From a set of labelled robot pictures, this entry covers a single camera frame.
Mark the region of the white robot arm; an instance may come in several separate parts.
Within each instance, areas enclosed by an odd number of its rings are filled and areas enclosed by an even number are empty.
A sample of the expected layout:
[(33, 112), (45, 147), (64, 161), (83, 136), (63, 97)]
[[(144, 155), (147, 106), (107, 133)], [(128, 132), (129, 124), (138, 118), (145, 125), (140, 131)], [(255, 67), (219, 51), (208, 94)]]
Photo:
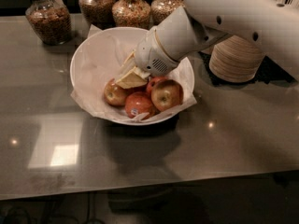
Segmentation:
[(116, 76), (124, 88), (150, 76), (165, 76), (193, 51), (237, 35), (299, 78), (299, 9), (275, 0), (184, 0), (152, 27)]

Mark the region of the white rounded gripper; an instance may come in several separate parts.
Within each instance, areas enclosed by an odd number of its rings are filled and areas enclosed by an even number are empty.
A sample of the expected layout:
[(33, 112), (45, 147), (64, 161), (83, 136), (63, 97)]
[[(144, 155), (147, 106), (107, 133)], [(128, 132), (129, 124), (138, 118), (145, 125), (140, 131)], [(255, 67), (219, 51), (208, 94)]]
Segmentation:
[(150, 75), (166, 76), (178, 65), (179, 62), (164, 51), (156, 30), (150, 29), (121, 65), (116, 84), (124, 89), (141, 87), (148, 83)]

